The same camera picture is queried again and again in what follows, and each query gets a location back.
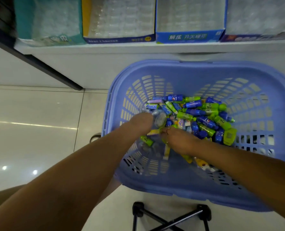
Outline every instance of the tile floor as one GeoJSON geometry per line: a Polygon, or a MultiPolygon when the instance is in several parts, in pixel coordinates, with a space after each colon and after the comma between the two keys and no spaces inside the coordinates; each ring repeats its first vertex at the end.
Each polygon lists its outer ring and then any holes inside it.
{"type": "MultiPolygon", "coordinates": [[[[107,94],[105,90],[73,92],[15,87],[0,89],[0,190],[24,184],[87,144],[101,131],[107,94]]],[[[161,196],[120,186],[91,213],[83,230],[131,230],[132,205],[170,220],[191,211],[198,203],[212,211],[210,230],[283,230],[285,219],[276,214],[255,213],[176,196],[161,196]]],[[[139,231],[159,225],[144,216],[139,231]]],[[[195,218],[179,225],[184,230],[204,230],[195,218]]]]}

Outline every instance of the person's right hand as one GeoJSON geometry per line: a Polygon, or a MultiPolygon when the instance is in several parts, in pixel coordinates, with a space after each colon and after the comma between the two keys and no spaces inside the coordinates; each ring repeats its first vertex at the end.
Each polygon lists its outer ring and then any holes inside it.
{"type": "Polygon", "coordinates": [[[169,147],[181,155],[194,156],[195,148],[202,143],[196,136],[174,127],[162,129],[161,137],[169,147]]]}

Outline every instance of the black metal bar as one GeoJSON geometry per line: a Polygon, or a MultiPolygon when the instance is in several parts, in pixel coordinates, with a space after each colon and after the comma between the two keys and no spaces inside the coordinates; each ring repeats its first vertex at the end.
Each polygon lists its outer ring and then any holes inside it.
{"type": "Polygon", "coordinates": [[[137,214],[134,215],[134,220],[133,220],[133,231],[136,231],[137,228],[137,214]]]}
{"type": "Polygon", "coordinates": [[[179,224],[179,223],[181,223],[183,221],[186,221],[187,219],[189,219],[189,218],[191,218],[193,216],[196,216],[196,215],[198,215],[198,214],[200,214],[202,212],[203,212],[202,209],[196,209],[196,210],[194,210],[192,212],[189,212],[189,213],[186,213],[185,215],[180,216],[180,217],[178,217],[178,218],[176,218],[176,219],[174,219],[172,221],[169,221],[166,224],[163,224],[163,225],[160,225],[160,226],[158,226],[158,227],[156,227],[154,229],[151,229],[150,231],[164,231],[166,229],[169,229],[171,226],[174,226],[174,225],[177,225],[177,224],[179,224]]]}
{"type": "Polygon", "coordinates": [[[204,229],[205,229],[206,231],[210,231],[210,230],[209,230],[209,225],[208,225],[207,219],[203,219],[203,224],[204,224],[204,229]]]}
{"type": "MultiPolygon", "coordinates": [[[[149,212],[146,209],[140,209],[144,214],[146,214],[147,216],[151,217],[152,219],[156,220],[157,222],[160,222],[162,225],[167,224],[168,221],[164,220],[163,218],[157,216],[156,214],[149,212]]],[[[183,229],[180,229],[177,226],[171,226],[169,229],[173,230],[173,231],[184,231],[183,229]]]]}
{"type": "Polygon", "coordinates": [[[28,63],[29,65],[39,69],[40,71],[48,74],[49,76],[53,77],[54,79],[62,82],[63,84],[75,89],[75,90],[82,90],[83,87],[79,86],[77,83],[72,81],[71,79],[65,77],[63,74],[59,73],[57,70],[53,69],[49,65],[45,64],[38,58],[33,55],[24,55],[19,51],[14,49],[15,38],[7,35],[0,29],[0,48],[7,51],[8,53],[14,55],[15,57],[21,59],[22,61],[28,63]]]}

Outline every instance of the blue plastic basket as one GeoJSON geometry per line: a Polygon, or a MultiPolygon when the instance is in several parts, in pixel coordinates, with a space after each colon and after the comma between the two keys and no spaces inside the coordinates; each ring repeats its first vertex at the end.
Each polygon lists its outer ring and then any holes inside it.
{"type": "MultiPolygon", "coordinates": [[[[130,120],[151,97],[169,94],[221,99],[236,120],[233,127],[238,133],[233,147],[285,161],[285,76],[254,62],[134,63],[110,87],[102,136],[130,120]]],[[[168,161],[158,160],[139,150],[137,143],[122,159],[115,177],[139,191],[270,211],[224,172],[203,171],[172,151],[168,161]]]]}

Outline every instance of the display box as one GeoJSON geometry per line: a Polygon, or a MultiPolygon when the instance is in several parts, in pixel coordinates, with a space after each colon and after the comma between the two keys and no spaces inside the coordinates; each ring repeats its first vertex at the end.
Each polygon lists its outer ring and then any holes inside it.
{"type": "Polygon", "coordinates": [[[157,0],[156,42],[217,42],[225,30],[228,0],[157,0]]]}
{"type": "Polygon", "coordinates": [[[285,0],[229,0],[222,42],[285,40],[285,0]]]}
{"type": "Polygon", "coordinates": [[[81,0],[14,0],[17,38],[29,46],[81,45],[81,0]]]}
{"type": "Polygon", "coordinates": [[[88,44],[155,41],[156,0],[82,0],[88,44]]]}

